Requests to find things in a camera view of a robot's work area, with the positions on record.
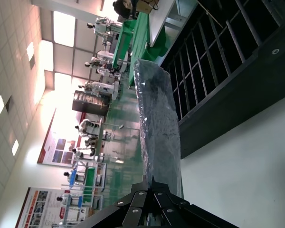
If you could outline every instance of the white pillar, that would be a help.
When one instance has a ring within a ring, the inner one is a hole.
[[[58,11],[73,16],[85,22],[95,23],[98,15],[93,14],[87,7],[75,2],[65,2],[63,0],[32,0],[32,4],[50,11]]]

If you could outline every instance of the plastic wrap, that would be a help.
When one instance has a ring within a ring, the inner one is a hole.
[[[181,197],[181,144],[168,72],[147,60],[134,64],[144,174]]]

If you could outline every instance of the poster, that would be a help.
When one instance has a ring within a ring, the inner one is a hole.
[[[100,121],[100,116],[73,110],[56,109],[48,128],[37,163],[72,167],[73,148],[84,147],[76,125],[83,119]]]
[[[69,190],[29,188],[24,199],[16,228],[52,228],[65,216],[66,209],[57,201]],[[79,219],[85,218],[85,211],[79,213]],[[78,211],[69,210],[67,220],[77,219]]]

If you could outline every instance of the factory floor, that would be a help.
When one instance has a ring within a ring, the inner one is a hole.
[[[134,89],[128,89],[128,75],[121,81],[121,97],[110,104],[105,122],[124,127],[102,124],[108,132],[97,151],[104,153],[107,163],[104,207],[130,193],[131,185],[143,180],[143,163],[139,139],[138,103]]]

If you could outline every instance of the black shelving unit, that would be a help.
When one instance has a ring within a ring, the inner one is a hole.
[[[285,97],[285,0],[199,2],[161,65],[182,158]]]

